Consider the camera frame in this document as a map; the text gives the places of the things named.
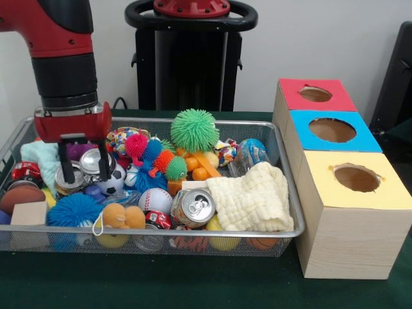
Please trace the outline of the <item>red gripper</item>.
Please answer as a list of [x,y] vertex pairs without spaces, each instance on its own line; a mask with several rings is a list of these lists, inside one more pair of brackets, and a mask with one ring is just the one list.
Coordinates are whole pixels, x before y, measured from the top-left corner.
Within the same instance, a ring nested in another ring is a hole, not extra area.
[[107,181],[110,173],[109,155],[105,141],[111,129],[111,109],[107,102],[72,111],[47,111],[37,107],[34,111],[34,122],[39,137],[47,143],[58,143],[64,181],[74,183],[75,175],[71,160],[67,154],[67,144],[63,141],[83,138],[97,141],[100,153],[100,179]]

